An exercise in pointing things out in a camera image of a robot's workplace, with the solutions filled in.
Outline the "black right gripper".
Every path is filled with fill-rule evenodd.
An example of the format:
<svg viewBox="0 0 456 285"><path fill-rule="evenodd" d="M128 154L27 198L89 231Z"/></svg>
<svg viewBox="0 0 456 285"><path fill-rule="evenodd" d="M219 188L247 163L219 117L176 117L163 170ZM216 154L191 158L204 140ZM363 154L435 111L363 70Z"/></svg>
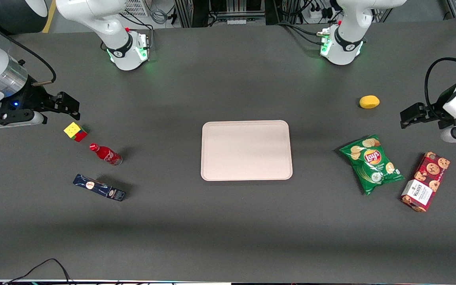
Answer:
<svg viewBox="0 0 456 285"><path fill-rule="evenodd" d="M12 110L30 109L37 112L56 112L80 120L80 103L66 92L58 92L54 98L43 86L33 86L27 81L23 88L12 96Z"/></svg>

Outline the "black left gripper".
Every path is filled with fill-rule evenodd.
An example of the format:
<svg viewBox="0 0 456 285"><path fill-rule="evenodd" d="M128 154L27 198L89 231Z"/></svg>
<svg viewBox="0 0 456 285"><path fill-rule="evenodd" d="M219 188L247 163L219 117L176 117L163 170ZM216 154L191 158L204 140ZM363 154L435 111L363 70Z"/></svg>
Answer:
<svg viewBox="0 0 456 285"><path fill-rule="evenodd" d="M456 84L443 91L436 103L431 103L429 99L428 84L424 86L424 95L426 105L415 103L402 112L400 112L400 127L406 129L410 125L418 123L429 123L438 121L438 128L456 127L456 119L445 110L445 103L448 103L456 90Z"/></svg>

